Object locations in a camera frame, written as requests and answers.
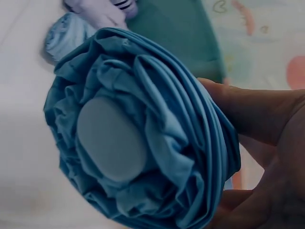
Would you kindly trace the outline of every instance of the teal fabric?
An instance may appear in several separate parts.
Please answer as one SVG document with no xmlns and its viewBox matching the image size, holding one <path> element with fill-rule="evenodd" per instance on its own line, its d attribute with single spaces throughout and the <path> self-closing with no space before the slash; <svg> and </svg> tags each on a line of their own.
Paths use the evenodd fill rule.
<svg viewBox="0 0 305 229">
<path fill-rule="evenodd" d="M 217 49 L 210 47 L 204 55 L 215 58 L 211 50 Z M 210 63 L 202 62 L 203 76 L 209 72 Z M 174 55 L 136 33 L 106 28 L 65 56 L 55 74 L 44 106 L 46 122 L 60 151 L 61 170 L 90 204 L 134 229 L 202 229 L 211 221 L 225 182 L 240 169 L 238 135 Z M 132 180 L 102 172 L 101 158 L 112 154 L 111 147 L 93 153 L 80 141 L 80 113 L 99 98 L 119 106 L 141 133 L 148 156 Z M 91 120 L 93 127 L 113 121 L 98 117 Z M 103 135 L 113 132 L 108 127 Z M 127 146 L 125 140 L 116 144 Z"/>
<path fill-rule="evenodd" d="M 131 31 L 166 48 L 195 77 L 223 81 L 220 52 L 202 0 L 142 0 L 138 8 L 137 17 L 127 21 Z"/>
</svg>

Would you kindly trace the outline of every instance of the bed sheet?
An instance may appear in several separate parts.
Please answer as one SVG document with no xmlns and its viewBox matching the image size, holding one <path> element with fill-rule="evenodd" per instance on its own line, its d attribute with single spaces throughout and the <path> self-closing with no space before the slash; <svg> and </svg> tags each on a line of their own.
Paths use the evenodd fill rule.
<svg viewBox="0 0 305 229">
<path fill-rule="evenodd" d="M 252 89 L 305 87 L 305 2 L 203 0 L 231 84 Z"/>
</svg>

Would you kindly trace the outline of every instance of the gray circle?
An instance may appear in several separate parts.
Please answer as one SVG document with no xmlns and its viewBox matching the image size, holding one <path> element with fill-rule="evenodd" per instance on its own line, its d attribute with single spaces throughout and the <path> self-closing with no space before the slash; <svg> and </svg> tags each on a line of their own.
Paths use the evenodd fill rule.
<svg viewBox="0 0 305 229">
<path fill-rule="evenodd" d="M 140 131 L 110 99 L 94 98 L 85 104 L 77 135 L 98 169 L 113 181 L 132 180 L 145 167 L 147 152 Z"/>
</svg>

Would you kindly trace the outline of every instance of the finger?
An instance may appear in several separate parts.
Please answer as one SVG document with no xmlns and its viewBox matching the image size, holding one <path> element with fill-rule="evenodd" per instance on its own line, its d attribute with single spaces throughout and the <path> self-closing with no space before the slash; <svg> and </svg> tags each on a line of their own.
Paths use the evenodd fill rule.
<svg viewBox="0 0 305 229">
<path fill-rule="evenodd" d="M 305 106 L 285 126 L 277 146 L 278 156 L 297 195 L 305 200 Z"/>
<path fill-rule="evenodd" d="M 253 138 L 239 135 L 239 142 L 248 151 L 251 157 L 264 169 L 266 169 L 276 155 L 276 147 Z"/>
<path fill-rule="evenodd" d="M 264 224 L 270 215 L 271 201 L 263 193 L 253 193 L 237 208 L 224 216 L 214 229 L 255 229 Z"/>
<path fill-rule="evenodd" d="M 238 133 L 277 145 L 287 121 L 305 98 L 305 91 L 247 90 L 199 79 Z"/>
<path fill-rule="evenodd" d="M 229 210 L 222 207 L 218 207 L 216 213 L 213 216 L 212 221 L 206 227 L 204 227 L 204 229 L 213 229 L 213 225 L 217 224 L 222 218 L 226 217 L 229 214 Z"/>
<path fill-rule="evenodd" d="M 265 169 L 255 190 L 273 187 L 279 180 L 283 179 L 287 179 L 287 176 L 283 171 L 283 166 L 280 163 L 278 156 L 275 156 L 269 166 Z"/>
<path fill-rule="evenodd" d="M 219 206 L 227 210 L 233 210 L 248 199 L 252 194 L 252 190 L 225 190 Z"/>
</svg>

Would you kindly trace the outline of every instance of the striped fabric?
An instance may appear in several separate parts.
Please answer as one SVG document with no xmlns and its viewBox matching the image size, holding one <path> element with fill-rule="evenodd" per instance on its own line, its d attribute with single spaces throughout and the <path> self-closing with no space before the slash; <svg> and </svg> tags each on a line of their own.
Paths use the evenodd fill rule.
<svg viewBox="0 0 305 229">
<path fill-rule="evenodd" d="M 111 2 L 125 13 L 127 19 L 134 18 L 138 14 L 135 0 L 111 0 Z"/>
</svg>

